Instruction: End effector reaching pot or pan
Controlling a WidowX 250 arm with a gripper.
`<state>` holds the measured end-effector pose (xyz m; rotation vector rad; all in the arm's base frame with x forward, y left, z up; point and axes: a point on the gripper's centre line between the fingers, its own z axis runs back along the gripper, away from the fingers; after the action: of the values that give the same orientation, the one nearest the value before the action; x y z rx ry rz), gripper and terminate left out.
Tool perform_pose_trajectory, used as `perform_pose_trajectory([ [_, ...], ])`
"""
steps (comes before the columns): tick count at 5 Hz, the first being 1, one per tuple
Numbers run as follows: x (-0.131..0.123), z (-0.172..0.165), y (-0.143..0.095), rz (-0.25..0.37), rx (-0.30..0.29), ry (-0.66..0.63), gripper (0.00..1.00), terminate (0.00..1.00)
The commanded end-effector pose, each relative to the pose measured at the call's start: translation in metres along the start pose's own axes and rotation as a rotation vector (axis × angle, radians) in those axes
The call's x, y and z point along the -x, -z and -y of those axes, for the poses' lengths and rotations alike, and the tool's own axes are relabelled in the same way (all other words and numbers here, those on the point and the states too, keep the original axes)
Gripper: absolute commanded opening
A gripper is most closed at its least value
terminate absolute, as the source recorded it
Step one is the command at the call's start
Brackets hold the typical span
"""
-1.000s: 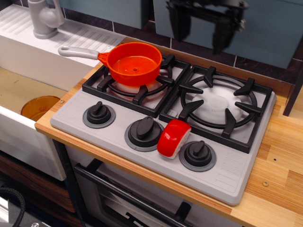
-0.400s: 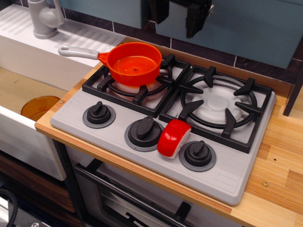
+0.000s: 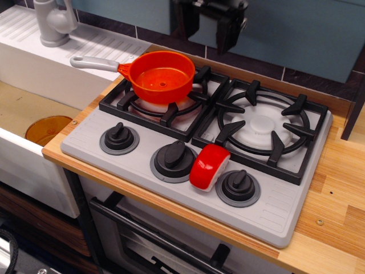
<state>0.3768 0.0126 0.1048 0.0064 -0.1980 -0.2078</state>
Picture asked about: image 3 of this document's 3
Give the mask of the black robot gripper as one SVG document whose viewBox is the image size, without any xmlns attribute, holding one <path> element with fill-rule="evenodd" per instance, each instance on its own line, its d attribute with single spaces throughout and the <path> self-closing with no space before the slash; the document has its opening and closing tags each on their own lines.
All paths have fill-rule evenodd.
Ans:
<svg viewBox="0 0 365 274">
<path fill-rule="evenodd" d="M 200 15 L 217 22 L 217 52 L 227 53 L 237 43 L 246 20 L 247 1 L 173 1 L 177 28 L 175 36 L 188 40 L 200 28 Z"/>
</svg>

